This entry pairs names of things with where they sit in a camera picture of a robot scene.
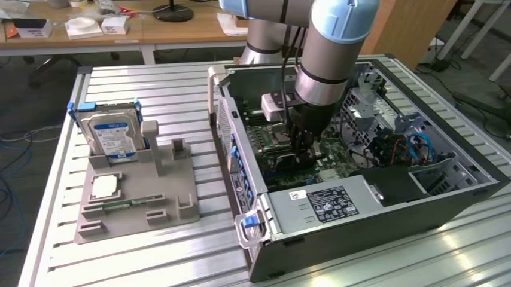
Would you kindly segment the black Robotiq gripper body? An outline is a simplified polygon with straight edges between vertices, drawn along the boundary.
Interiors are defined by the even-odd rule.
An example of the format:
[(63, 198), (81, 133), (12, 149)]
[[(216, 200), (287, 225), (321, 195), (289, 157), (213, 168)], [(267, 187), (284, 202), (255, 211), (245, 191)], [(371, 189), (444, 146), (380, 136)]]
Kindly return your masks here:
[(291, 111), (291, 140), (300, 136), (319, 139), (333, 116), (333, 106), (316, 106), (308, 103), (295, 105)]

